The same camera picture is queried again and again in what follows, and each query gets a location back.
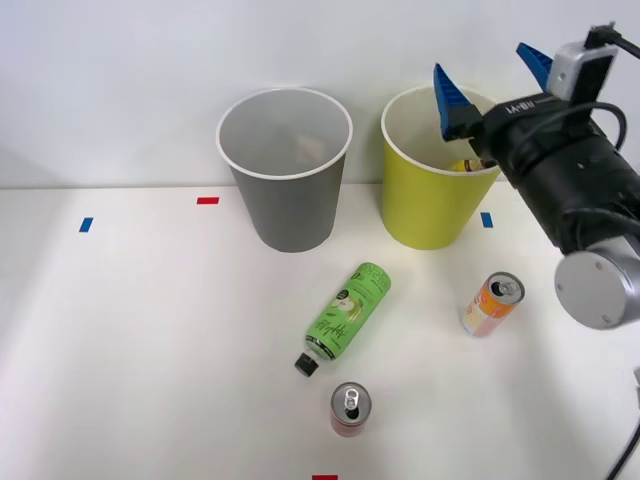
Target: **black cable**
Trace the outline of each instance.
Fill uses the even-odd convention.
[[[585,110],[605,110],[615,115],[620,125],[620,133],[618,133],[618,140],[616,141],[615,148],[616,150],[620,150],[620,148],[622,148],[622,145],[624,144],[624,141],[627,137],[627,117],[624,115],[624,112],[620,109],[620,107],[617,107],[612,103],[604,103],[604,102],[581,103],[579,105],[574,105],[573,107],[569,107],[566,110],[561,110],[557,113],[554,113],[553,115],[550,115],[546,117],[544,120],[535,124],[533,128],[529,130],[524,135],[524,137],[522,137],[520,142],[517,143],[516,146],[513,148],[513,150],[511,151],[511,154],[507,158],[507,165],[509,165],[511,169],[514,170],[514,172],[520,176],[530,171],[538,163],[544,160],[544,157],[524,165],[520,169],[522,171],[518,171],[513,167],[513,160],[520,154],[522,148],[526,145],[526,143],[529,140],[531,140],[531,138],[533,138],[535,135],[540,133],[542,130],[556,123],[558,120],[562,120],[563,118],[573,115],[574,113],[582,112]]]
[[[638,422],[638,426],[636,427],[635,432],[633,432],[633,435],[631,436],[631,439],[629,440],[627,447],[624,449],[624,452],[622,452],[622,455],[620,455],[620,458],[618,459],[616,464],[613,466],[613,469],[607,476],[607,480],[615,480],[615,478],[618,476],[618,474],[624,467],[624,464],[627,463],[627,460],[629,460],[629,457],[631,457],[631,454],[638,446],[639,441],[640,441],[640,422]]]
[[[606,208],[572,208],[567,210],[564,215],[571,215],[574,213],[583,213],[587,215],[600,215],[603,217],[607,217],[614,223],[617,223],[620,226],[626,227],[629,230],[629,233],[634,235],[640,235],[640,221],[629,218],[626,215],[622,215],[617,212],[612,212],[611,210],[607,210]]]
[[[619,46],[625,52],[630,53],[634,57],[640,58],[640,48],[629,40],[620,37],[613,40],[613,44]]]
[[[563,218],[566,217],[567,215],[571,215],[574,213],[582,213],[582,214],[595,213],[597,215],[608,217],[610,220],[612,220],[615,223],[624,224],[625,227],[628,227],[628,228],[630,227],[632,231],[635,231],[636,228],[640,228],[640,221],[638,221],[638,219],[636,218],[636,216],[633,214],[631,210],[629,210],[625,205],[618,202],[614,202],[613,205],[623,209],[625,212],[627,212],[627,214],[631,218],[626,217],[625,215],[621,215],[612,210],[607,210],[606,208],[574,208],[572,210],[567,210],[563,215]],[[583,220],[582,218],[578,219],[576,223],[576,229],[575,229],[576,248],[578,250],[583,250],[582,240],[581,240],[582,220]],[[562,223],[562,227],[564,227],[564,221],[561,220],[560,223]],[[559,233],[561,234],[565,233],[564,228],[563,230],[559,230]],[[564,236],[559,235],[559,238],[560,238],[560,243],[562,247],[564,245]]]

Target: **orange can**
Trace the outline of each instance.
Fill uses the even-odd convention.
[[[524,298],[524,285],[515,275],[496,272],[487,278],[462,317],[474,337],[486,337]]]

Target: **bottle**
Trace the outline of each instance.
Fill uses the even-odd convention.
[[[295,363],[310,377],[323,361],[336,360],[391,288],[389,275],[373,263],[360,265],[305,335],[306,350]]]

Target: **white wall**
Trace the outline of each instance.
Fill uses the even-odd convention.
[[[637,0],[2,0],[0,186],[232,183],[216,123],[276,85],[341,100],[345,181],[376,180],[382,108],[434,62],[506,100],[537,88],[519,41],[552,54],[615,19],[640,42],[638,18]],[[639,78],[621,55],[602,95],[626,110],[638,164]]]

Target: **white cup rim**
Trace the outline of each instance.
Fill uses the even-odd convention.
[[[277,91],[296,91],[296,92],[306,92],[306,93],[312,93],[314,95],[318,95],[326,100],[329,100],[331,103],[333,103],[334,105],[336,105],[344,114],[344,116],[347,119],[347,124],[349,125],[349,134],[347,135],[347,140],[344,143],[344,146],[342,147],[342,149],[338,152],[338,154],[333,157],[331,160],[329,160],[328,162],[323,163],[322,165],[320,165],[319,167],[316,167],[312,170],[308,170],[306,172],[302,172],[302,173],[296,173],[293,175],[267,175],[264,173],[258,173],[258,172],[253,172],[251,170],[248,170],[244,167],[241,167],[240,165],[238,165],[237,163],[235,163],[233,160],[231,160],[227,154],[225,153],[225,151],[222,148],[222,144],[220,142],[220,131],[222,129],[222,124],[224,123],[225,119],[229,116],[229,114],[236,108],[238,107],[240,104],[246,102],[247,100],[250,100],[254,97],[257,97],[259,95],[264,95],[267,93],[273,93],[273,92],[277,92]],[[311,175],[315,175],[316,173],[320,173],[323,170],[326,170],[327,168],[329,168],[331,165],[333,165],[334,163],[336,163],[337,161],[339,161],[346,153],[347,153],[347,149],[349,148],[349,145],[351,144],[351,139],[353,138],[353,122],[351,120],[351,115],[349,115],[349,112],[347,111],[347,109],[340,103],[338,102],[335,98],[327,95],[326,93],[322,93],[319,92],[317,90],[312,90],[310,88],[304,88],[304,87],[274,87],[274,88],[267,88],[264,90],[260,90],[258,92],[254,92],[250,95],[247,95],[246,97],[241,98],[240,100],[238,100],[237,102],[235,102],[233,105],[231,105],[226,112],[224,112],[224,115],[222,115],[222,118],[220,118],[220,121],[218,122],[218,127],[216,128],[216,146],[218,147],[218,152],[220,152],[220,155],[222,155],[222,158],[224,158],[225,162],[227,162],[227,164],[235,169],[238,170],[239,172],[244,173],[245,175],[249,175],[250,177],[254,177],[254,178],[261,178],[263,180],[296,180],[298,178],[305,178],[305,177],[310,177]]]
[[[391,100],[389,100],[389,103],[387,103],[387,106],[384,107],[384,111],[382,112],[382,118],[380,119],[380,126],[382,127],[382,135],[384,136],[385,141],[389,144],[389,146],[393,149],[393,151],[396,152],[398,155],[400,155],[400,157],[402,157],[404,160],[406,160],[407,162],[415,165],[418,168],[421,168],[423,170],[427,170],[427,171],[433,172],[433,173],[439,173],[441,175],[449,175],[451,177],[478,177],[478,176],[481,176],[481,175],[489,175],[489,174],[495,173],[496,171],[500,171],[500,167],[498,167],[498,165],[495,165],[495,166],[493,166],[491,168],[486,168],[486,169],[483,169],[483,170],[476,170],[474,172],[454,172],[454,171],[451,171],[451,170],[441,170],[439,168],[431,167],[429,165],[425,165],[424,163],[420,163],[417,160],[414,160],[409,155],[405,154],[402,150],[400,150],[400,148],[398,148],[398,146],[391,141],[391,137],[389,136],[389,133],[387,132],[387,126],[386,126],[387,112],[389,111],[391,106],[398,99],[400,99],[401,97],[404,97],[405,95],[409,95],[410,93],[416,92],[418,90],[427,90],[427,89],[434,90],[434,87],[433,87],[433,85],[419,85],[417,87],[410,88],[409,90],[405,90],[404,92],[400,92],[395,97],[393,97]],[[477,92],[476,90],[473,90],[472,88],[460,87],[460,90],[462,90],[463,93],[464,92],[469,92],[469,93],[472,93],[474,95],[478,95],[480,97],[484,97],[487,100],[489,100],[490,102],[493,102],[494,105],[498,103],[493,98],[487,97],[486,95],[483,95],[483,94]]]

